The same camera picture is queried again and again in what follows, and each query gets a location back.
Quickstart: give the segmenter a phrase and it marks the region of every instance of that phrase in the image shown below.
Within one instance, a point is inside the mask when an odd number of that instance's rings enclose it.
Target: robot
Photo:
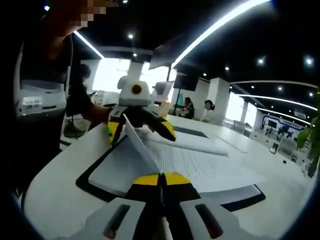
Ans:
[[[148,84],[144,81],[131,80],[127,76],[120,78],[117,88],[121,90],[118,105],[109,114],[108,128],[110,141],[114,145],[120,137],[126,123],[124,114],[135,128],[148,125],[163,138],[176,140],[172,125],[157,114],[151,106],[151,95]]]

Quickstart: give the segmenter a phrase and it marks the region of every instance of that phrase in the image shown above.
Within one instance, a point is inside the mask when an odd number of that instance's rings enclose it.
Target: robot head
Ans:
[[[148,84],[145,81],[136,81],[128,76],[120,78],[118,89],[121,89],[119,95],[119,105],[121,106],[142,106],[150,105],[150,92]]]

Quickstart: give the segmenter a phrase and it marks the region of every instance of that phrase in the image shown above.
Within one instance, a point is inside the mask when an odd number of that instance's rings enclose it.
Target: window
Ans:
[[[150,93],[153,92],[153,87],[157,82],[167,81],[167,75],[169,68],[167,66],[160,66],[155,69],[149,70],[150,63],[145,62],[142,66],[142,71],[140,75],[140,81],[144,81],[148,84]],[[175,81],[177,77],[177,70],[171,69],[169,81]],[[168,102],[171,102],[174,89],[172,88],[168,95]]]
[[[235,121],[241,120],[245,101],[242,97],[230,92],[229,103],[226,109],[225,118]]]
[[[104,58],[99,61],[92,89],[120,93],[118,81],[128,74],[130,60],[118,58]]]
[[[244,123],[248,123],[253,128],[255,125],[256,116],[257,116],[257,108],[249,102],[248,108],[246,110]]]

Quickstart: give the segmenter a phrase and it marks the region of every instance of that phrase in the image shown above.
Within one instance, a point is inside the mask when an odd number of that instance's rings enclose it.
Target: white table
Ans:
[[[222,139],[230,148],[230,157],[265,177],[258,187],[266,199],[233,212],[240,226],[255,235],[278,238],[292,223],[304,205],[311,180],[304,177],[293,162],[226,127],[168,116],[174,125],[204,132],[210,139]],[[108,129],[101,124],[78,139],[53,159],[32,181],[24,211],[35,228],[47,239],[68,237],[79,231],[86,218],[101,208],[104,201],[79,189],[76,179],[110,147]]]

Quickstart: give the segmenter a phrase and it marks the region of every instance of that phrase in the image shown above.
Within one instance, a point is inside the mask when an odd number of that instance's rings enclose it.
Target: black ceiling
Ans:
[[[219,18],[244,2],[246,0],[128,0],[121,7],[108,8],[106,15],[95,16],[94,22],[80,33],[98,50],[102,46],[154,50],[179,35],[182,35],[179,47],[186,48]],[[221,77],[229,82],[280,80],[319,85],[317,9],[317,2],[310,0],[274,0],[254,7],[218,29],[188,54],[183,62],[192,64],[187,67],[178,64],[177,68],[199,76],[206,73],[207,79]],[[128,39],[129,33],[134,34],[133,41]],[[82,48],[82,56],[97,58],[86,46]],[[306,64],[307,57],[312,59],[311,65]],[[257,61],[262,58],[263,65],[259,65]],[[277,91],[278,85],[283,86],[282,92]],[[256,83],[254,89],[251,84],[239,86],[253,95],[315,105],[309,96],[315,88],[280,83]],[[259,101],[270,110],[274,106],[273,111],[286,114],[294,107],[288,103]],[[303,109],[308,115],[315,112]]]

